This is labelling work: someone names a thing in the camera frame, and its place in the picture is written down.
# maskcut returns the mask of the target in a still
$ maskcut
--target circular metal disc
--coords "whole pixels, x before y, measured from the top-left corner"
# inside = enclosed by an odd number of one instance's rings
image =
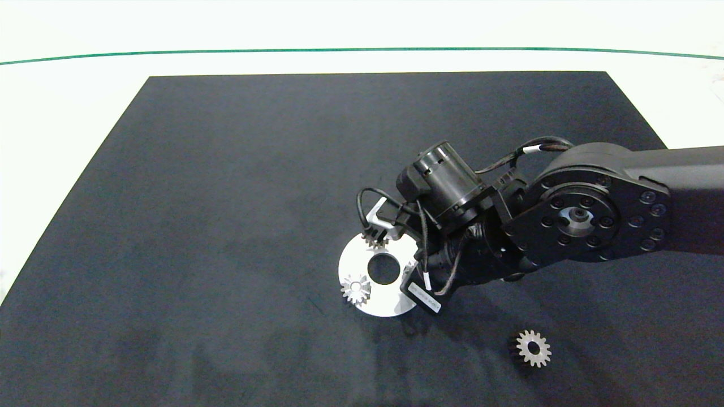
[[[399,240],[391,240],[384,247],[369,247],[362,234],[356,235],[342,252],[340,257],[340,284],[346,277],[359,279],[367,276],[371,282],[371,292],[366,303],[355,305],[360,311],[374,316],[397,316],[410,311],[415,302],[409,299],[400,286],[403,275],[414,269],[417,264],[414,259],[417,243],[410,236],[403,235]],[[394,257],[400,264],[400,274],[390,284],[378,284],[369,277],[367,265],[377,254],[386,253]]]

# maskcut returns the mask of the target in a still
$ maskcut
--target black cable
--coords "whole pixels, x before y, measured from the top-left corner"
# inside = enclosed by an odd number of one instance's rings
[[[460,258],[463,256],[463,249],[465,248],[465,245],[468,243],[468,238],[463,238],[463,240],[460,242],[460,247],[458,248],[458,254],[455,255],[455,261],[452,263],[452,270],[450,271],[450,277],[447,278],[447,282],[445,283],[445,286],[440,291],[435,291],[435,295],[445,295],[448,291],[450,291],[450,288],[453,286],[453,281],[455,280],[455,275],[458,273],[458,264],[460,263]]]
[[[367,222],[364,212],[362,211],[362,195],[365,193],[365,191],[374,192],[380,196],[383,196],[387,199],[388,202],[390,202],[392,205],[395,205],[399,210],[405,211],[411,215],[417,215],[417,213],[415,211],[413,211],[412,209],[409,209],[407,206],[405,206],[406,203],[398,202],[392,196],[390,196],[389,193],[386,193],[383,190],[378,189],[378,188],[365,187],[365,188],[360,189],[360,191],[357,193],[357,214],[360,217],[360,223],[362,224],[362,228],[364,230],[367,230],[369,228],[369,222]]]
[[[490,164],[489,166],[480,169],[479,171],[475,171],[476,174],[484,174],[486,172],[490,172],[493,169],[500,168],[503,165],[509,164],[510,168],[515,168],[516,165],[518,165],[518,157],[524,155],[523,149],[525,147],[532,147],[540,145],[539,149],[541,151],[566,151],[569,148],[573,147],[573,144],[561,137],[556,136],[545,136],[545,137],[538,137],[533,138],[531,140],[526,141],[525,143],[521,144],[519,147],[517,147],[514,151],[504,155],[500,159],[498,159],[493,164]]]
[[[420,204],[420,200],[417,200],[417,208],[419,211],[420,216],[420,223],[422,224],[422,254],[423,254],[423,273],[427,274],[427,259],[428,259],[428,253],[427,253],[427,219],[425,216],[425,211],[422,209],[422,205]]]

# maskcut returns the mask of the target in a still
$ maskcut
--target disc center hole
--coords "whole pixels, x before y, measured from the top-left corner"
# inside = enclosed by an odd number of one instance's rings
[[[534,355],[537,355],[538,353],[541,353],[541,347],[538,346],[538,344],[533,341],[528,342],[528,352],[533,353]]]
[[[369,259],[367,273],[377,284],[392,284],[400,276],[400,263],[387,253],[378,253]]]

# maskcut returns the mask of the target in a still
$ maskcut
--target sticker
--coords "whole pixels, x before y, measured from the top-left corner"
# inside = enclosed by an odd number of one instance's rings
[[[415,297],[419,298],[420,301],[422,301],[425,305],[427,305],[428,308],[430,308],[432,311],[435,311],[435,313],[440,312],[440,309],[442,308],[442,304],[437,302],[436,299],[432,298],[428,293],[425,292],[425,290],[420,288],[414,282],[410,283],[410,286],[408,287],[408,291],[410,291],[412,294],[414,294]]]

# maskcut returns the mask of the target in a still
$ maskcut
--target dark table surface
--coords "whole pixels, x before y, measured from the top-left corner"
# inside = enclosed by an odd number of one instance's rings
[[[724,405],[722,257],[344,304],[360,187],[440,139],[483,167],[541,135],[664,148],[603,72],[150,78],[0,308],[0,406]],[[512,365],[523,329],[546,369]]]

